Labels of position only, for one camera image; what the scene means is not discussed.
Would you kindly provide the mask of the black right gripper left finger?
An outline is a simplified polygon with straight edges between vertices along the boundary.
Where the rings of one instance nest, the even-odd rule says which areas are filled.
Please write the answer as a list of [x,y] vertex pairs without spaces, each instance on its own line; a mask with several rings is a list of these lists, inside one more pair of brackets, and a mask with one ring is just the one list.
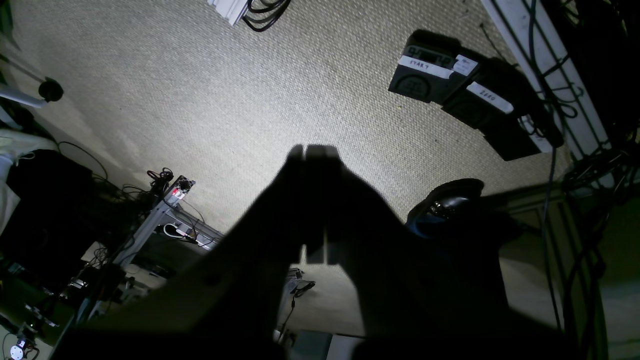
[[285,222],[286,190],[303,161],[294,146],[285,164],[222,242],[142,300],[94,322],[96,332],[164,338],[271,340],[285,280],[298,249]]

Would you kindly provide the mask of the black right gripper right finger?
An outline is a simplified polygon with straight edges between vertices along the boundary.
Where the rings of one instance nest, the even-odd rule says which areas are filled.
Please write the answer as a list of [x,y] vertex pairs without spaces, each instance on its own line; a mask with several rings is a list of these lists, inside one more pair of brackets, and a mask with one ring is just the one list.
[[506,293],[499,215],[480,199],[439,222],[402,224],[328,145],[306,148],[306,219],[358,292],[368,337],[503,341]]

